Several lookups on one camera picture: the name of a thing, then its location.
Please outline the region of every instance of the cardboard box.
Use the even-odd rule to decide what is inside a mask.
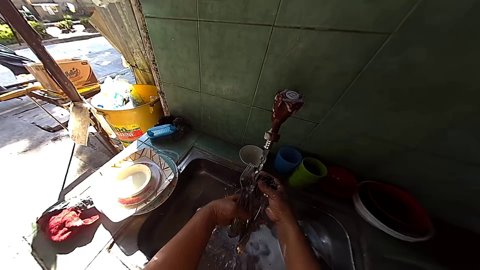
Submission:
[[[79,92],[84,88],[92,89],[100,86],[87,60],[72,58],[56,60],[55,62],[57,62]],[[48,75],[42,63],[27,64],[25,68],[42,84],[43,88],[59,93],[62,96],[65,95],[58,84]]]

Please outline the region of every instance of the plastic bag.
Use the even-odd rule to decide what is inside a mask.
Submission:
[[[107,76],[100,85],[100,93],[92,97],[91,103],[104,110],[126,110],[145,104],[133,85],[120,75],[114,79]]]

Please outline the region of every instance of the green cup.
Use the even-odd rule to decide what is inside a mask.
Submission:
[[[327,168],[314,158],[304,158],[288,179],[291,186],[301,187],[318,182],[327,175]]]

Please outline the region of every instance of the sink basin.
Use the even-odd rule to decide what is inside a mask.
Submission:
[[[240,171],[213,162],[209,160],[211,159],[209,154],[196,151],[196,155],[187,157],[179,167],[181,173],[175,192],[149,215],[139,230],[138,247],[149,259],[188,222],[198,208],[212,200],[234,194],[239,189]],[[350,241],[341,224],[318,208],[296,199],[290,199],[293,210],[309,241],[315,251],[320,254],[319,257],[324,258],[320,259],[323,269],[355,269]],[[268,267],[262,267],[261,262],[265,263],[265,260],[268,259],[283,264],[278,241],[265,225],[262,225],[262,229],[253,238],[254,234],[250,240],[252,247],[258,248],[259,245],[263,245],[267,249],[267,252],[259,252],[259,254],[266,255],[264,258],[248,254],[237,256],[235,254],[236,238],[228,238],[225,228],[216,229],[210,238],[198,269],[267,269]],[[253,243],[254,240],[270,242],[256,244]]]

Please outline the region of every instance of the shrub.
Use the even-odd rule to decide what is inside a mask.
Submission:
[[[63,20],[59,21],[55,26],[58,27],[62,33],[66,34],[72,32],[73,22],[72,20]]]
[[[15,36],[8,25],[0,25],[0,43],[3,45],[9,45],[16,43]]]
[[[47,27],[43,23],[28,21],[28,24],[40,35],[42,39],[53,38],[47,33]]]
[[[85,29],[94,28],[87,17],[80,17],[80,23],[85,26]]]

